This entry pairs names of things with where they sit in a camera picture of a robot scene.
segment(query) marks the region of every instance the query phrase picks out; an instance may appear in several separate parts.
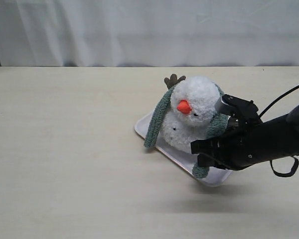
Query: white tray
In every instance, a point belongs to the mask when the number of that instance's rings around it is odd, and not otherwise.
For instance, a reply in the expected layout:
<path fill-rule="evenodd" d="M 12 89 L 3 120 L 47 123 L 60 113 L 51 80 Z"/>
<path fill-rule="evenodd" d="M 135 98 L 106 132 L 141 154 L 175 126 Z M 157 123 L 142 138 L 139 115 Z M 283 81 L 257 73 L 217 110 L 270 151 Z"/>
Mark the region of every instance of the white tray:
<path fill-rule="evenodd" d="M 135 124 L 134 129 L 136 133 L 143 139 L 145 139 L 146 133 L 148 131 L 152 114 L 153 112 L 149 113 Z M 158 135 L 155 147 L 167 158 L 169 158 L 171 161 L 173 161 L 179 167 L 185 170 L 189 175 L 195 178 L 192 174 L 192 168 L 194 166 L 194 163 L 197 161 L 197 155 L 188 154 L 171 147 L 169 144 L 165 142 L 165 140 L 161 137 L 160 134 Z M 231 172 L 232 170 L 223 170 L 211 167 L 206 178 L 195 179 L 208 187 L 217 187 L 220 186 L 227 179 Z"/>

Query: stuffed toy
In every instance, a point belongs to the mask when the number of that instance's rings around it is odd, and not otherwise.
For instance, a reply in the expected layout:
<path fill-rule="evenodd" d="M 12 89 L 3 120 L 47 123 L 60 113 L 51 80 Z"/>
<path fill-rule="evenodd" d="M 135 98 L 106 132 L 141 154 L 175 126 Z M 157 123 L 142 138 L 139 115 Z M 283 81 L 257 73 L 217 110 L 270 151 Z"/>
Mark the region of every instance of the stuffed toy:
<path fill-rule="evenodd" d="M 224 92 L 203 76 L 165 78 L 168 91 L 157 104 L 145 137 L 146 148 L 155 147 L 159 134 L 172 147 L 191 154 L 190 143 L 221 135 L 228 116 L 219 114 L 215 104 Z M 196 178 L 207 177 L 209 168 L 192 169 Z"/>

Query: fuzzy white pom-pom body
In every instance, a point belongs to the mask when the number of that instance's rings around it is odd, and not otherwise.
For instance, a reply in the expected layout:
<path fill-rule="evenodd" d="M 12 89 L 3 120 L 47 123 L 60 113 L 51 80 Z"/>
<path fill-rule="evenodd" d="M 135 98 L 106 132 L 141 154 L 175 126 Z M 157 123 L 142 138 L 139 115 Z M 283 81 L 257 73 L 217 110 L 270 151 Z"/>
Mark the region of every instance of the fuzzy white pom-pom body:
<path fill-rule="evenodd" d="M 181 122 L 173 111 L 168 111 L 162 123 L 161 133 L 172 147 L 191 153 L 190 143 L 205 139 L 207 127 L 192 127 Z"/>
<path fill-rule="evenodd" d="M 186 125 L 208 126 L 217 113 L 215 104 L 219 97 L 219 89 L 211 80 L 202 76 L 189 77 L 175 86 L 170 98 L 171 109 Z M 185 102 L 188 110 L 180 111 L 180 102 Z"/>

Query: white curtain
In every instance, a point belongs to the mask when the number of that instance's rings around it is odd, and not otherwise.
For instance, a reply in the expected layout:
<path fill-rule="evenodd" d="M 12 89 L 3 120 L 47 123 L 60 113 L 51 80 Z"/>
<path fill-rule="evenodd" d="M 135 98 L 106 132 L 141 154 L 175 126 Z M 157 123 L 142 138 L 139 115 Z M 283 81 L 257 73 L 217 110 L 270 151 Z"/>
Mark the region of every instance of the white curtain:
<path fill-rule="evenodd" d="M 299 65 L 299 0 L 0 0 L 0 65 Z"/>

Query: wooden table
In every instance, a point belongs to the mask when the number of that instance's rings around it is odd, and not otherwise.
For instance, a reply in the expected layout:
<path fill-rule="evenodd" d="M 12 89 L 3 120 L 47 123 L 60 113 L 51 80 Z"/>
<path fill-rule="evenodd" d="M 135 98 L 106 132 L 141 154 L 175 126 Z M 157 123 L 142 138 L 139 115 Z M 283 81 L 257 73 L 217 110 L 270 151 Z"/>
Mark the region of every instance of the wooden table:
<path fill-rule="evenodd" d="M 0 68 L 0 239 L 299 239 L 299 169 L 262 163 L 206 188 L 144 152 L 134 124 L 171 73 L 260 110 L 299 84 L 299 67 Z M 299 90 L 263 119 L 298 104 Z"/>

